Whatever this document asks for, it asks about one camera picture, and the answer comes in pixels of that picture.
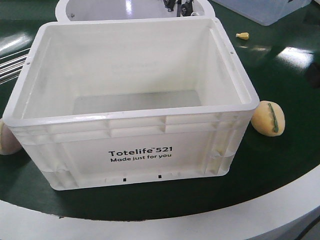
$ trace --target potato piece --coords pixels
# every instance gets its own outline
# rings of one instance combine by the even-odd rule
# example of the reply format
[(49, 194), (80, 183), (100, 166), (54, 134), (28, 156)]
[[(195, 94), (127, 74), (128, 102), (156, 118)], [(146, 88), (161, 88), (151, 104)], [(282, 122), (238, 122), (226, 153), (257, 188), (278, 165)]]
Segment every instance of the potato piece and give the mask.
[(10, 155), (22, 148), (4, 121), (0, 119), (0, 155)]
[(285, 130), (285, 114), (275, 102), (261, 101), (251, 118), (251, 124), (265, 136), (280, 136)]
[(243, 40), (248, 40), (249, 39), (249, 33), (248, 32), (241, 32), (241, 33), (237, 33), (235, 35), (236, 38), (240, 38)]

